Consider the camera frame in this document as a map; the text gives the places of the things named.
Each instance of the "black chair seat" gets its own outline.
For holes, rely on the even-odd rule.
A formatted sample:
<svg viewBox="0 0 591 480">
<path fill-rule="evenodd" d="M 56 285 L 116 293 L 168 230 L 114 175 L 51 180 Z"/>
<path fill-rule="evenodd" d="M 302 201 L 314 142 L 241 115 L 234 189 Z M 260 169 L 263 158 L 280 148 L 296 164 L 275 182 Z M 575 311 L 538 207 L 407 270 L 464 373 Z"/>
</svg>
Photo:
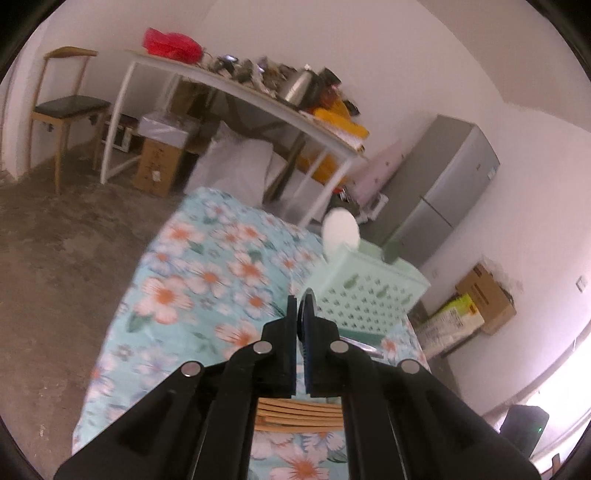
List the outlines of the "black chair seat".
<svg viewBox="0 0 591 480">
<path fill-rule="evenodd" d="M 98 112 L 106 109 L 111 104 L 100 98 L 83 95 L 70 95 L 57 100 L 40 103 L 35 107 L 35 112 L 52 118 L 69 118 L 84 115 L 85 113 Z"/>
</svg>

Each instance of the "mint green plastic basket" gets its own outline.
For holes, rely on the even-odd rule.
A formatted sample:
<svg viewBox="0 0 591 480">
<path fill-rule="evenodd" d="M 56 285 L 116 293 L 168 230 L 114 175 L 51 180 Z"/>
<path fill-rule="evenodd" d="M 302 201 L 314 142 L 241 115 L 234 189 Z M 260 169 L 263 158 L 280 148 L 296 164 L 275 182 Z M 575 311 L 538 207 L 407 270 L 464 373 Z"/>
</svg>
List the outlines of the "mint green plastic basket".
<svg viewBox="0 0 591 480">
<path fill-rule="evenodd" d="M 379 247 L 362 241 L 359 251 L 341 245 L 330 262 L 318 264 L 301 292 L 314 291 L 319 316 L 334 321 L 341 335 L 377 345 L 429 287 L 410 263 L 388 265 Z"/>
</svg>

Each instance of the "red bag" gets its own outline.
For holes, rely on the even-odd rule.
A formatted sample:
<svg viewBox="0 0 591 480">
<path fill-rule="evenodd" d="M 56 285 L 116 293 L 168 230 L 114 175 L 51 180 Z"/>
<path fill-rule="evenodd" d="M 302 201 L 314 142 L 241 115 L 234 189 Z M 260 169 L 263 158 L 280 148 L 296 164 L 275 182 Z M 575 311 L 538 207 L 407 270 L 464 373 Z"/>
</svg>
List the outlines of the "red bag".
<svg viewBox="0 0 591 480">
<path fill-rule="evenodd" d="M 197 63 L 203 57 L 201 45 L 181 33 L 162 33 L 149 28 L 144 34 L 142 46 L 150 55 L 190 64 Z"/>
</svg>

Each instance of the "white egg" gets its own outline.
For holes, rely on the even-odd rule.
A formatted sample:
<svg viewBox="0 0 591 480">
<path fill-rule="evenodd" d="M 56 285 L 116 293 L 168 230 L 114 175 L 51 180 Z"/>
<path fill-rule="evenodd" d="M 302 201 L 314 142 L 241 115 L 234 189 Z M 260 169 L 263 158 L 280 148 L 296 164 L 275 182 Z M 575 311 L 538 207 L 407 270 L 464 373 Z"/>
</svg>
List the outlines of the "white egg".
<svg viewBox="0 0 591 480">
<path fill-rule="evenodd" d="M 324 257 L 330 261 L 339 245 L 346 244 L 357 250 L 359 248 L 359 225 L 355 217 L 344 208 L 332 209 L 322 222 L 322 246 Z"/>
</svg>

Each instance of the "bed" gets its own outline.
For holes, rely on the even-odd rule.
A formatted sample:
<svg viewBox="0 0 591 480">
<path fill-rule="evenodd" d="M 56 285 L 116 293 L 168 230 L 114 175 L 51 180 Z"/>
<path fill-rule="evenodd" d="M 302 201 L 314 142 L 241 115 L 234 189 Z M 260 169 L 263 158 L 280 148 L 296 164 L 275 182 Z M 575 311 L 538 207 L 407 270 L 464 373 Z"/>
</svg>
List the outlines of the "bed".
<svg viewBox="0 0 591 480">
<path fill-rule="evenodd" d="M 283 316 L 322 254 L 319 237 L 218 190 L 187 196 L 139 261 L 92 371 L 75 453 L 188 360 L 211 365 Z M 382 340 L 385 361 L 427 366 L 408 321 Z M 298 396 L 304 398 L 298 357 Z M 343 432 L 255 432 L 249 478 L 346 479 Z"/>
</svg>

